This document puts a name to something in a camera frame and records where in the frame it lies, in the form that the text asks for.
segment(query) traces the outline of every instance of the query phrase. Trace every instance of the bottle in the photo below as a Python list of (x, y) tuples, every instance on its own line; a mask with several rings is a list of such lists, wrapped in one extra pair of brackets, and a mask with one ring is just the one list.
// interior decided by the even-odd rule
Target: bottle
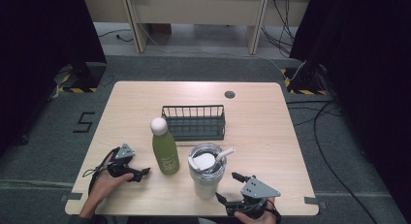
[(179, 169), (177, 146), (167, 128), (167, 121), (157, 117), (151, 121), (153, 151), (160, 171), (165, 175), (175, 174)]

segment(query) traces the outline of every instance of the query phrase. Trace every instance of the cup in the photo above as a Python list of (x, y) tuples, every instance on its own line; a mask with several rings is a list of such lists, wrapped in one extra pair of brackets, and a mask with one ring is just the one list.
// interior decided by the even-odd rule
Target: cup
[[(205, 153), (210, 153), (214, 157), (217, 157), (219, 153), (223, 151), (216, 144), (198, 144), (190, 152), (189, 156), (195, 158)], [(188, 163), (190, 168), (190, 175), (194, 180), (194, 189), (197, 196), (202, 199), (210, 199), (215, 196), (217, 191), (218, 182), (224, 175), (226, 170), (227, 158), (224, 156), (219, 162), (207, 170), (194, 169), (193, 166)]]

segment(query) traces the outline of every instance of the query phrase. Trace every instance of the black curtain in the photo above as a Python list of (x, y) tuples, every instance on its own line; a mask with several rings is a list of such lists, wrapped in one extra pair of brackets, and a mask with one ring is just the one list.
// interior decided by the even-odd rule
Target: black curtain
[(365, 154), (411, 223), (411, 6), (409, 0), (339, 1), (310, 0), (291, 57), (317, 53)]
[(84, 0), (0, 0), (0, 56), (0, 154), (29, 128), (63, 66), (106, 62)]

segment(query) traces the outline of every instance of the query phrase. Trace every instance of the black metal basket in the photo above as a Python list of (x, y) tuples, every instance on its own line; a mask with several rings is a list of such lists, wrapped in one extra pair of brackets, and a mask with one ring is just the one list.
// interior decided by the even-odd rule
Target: black metal basket
[(224, 106), (163, 106), (170, 133), (176, 141), (224, 140)]

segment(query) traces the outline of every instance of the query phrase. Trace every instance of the gray carpet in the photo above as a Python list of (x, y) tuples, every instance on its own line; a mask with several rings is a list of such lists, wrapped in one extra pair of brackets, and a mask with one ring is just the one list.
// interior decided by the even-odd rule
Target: gray carpet
[[(0, 223), (65, 223), (62, 197), (71, 191), (113, 85), (119, 80), (201, 80), (278, 82), (287, 102), (330, 100), (332, 96), (289, 94), (281, 73), (263, 59), (108, 56), (108, 68), (95, 93), (60, 93), (39, 114), (29, 143), (10, 147), (0, 161)], [(293, 60), (276, 61), (298, 67)], [(325, 103), (289, 104), (320, 213), (284, 217), (283, 223), (372, 223), (327, 168), (316, 146), (312, 119)], [(317, 136), (340, 179), (364, 203), (378, 223), (406, 223), (384, 183), (362, 155), (344, 113), (333, 103), (317, 120)], [(94, 112), (89, 133), (73, 133), (83, 112)], [(117, 217), (125, 223), (125, 217)]]

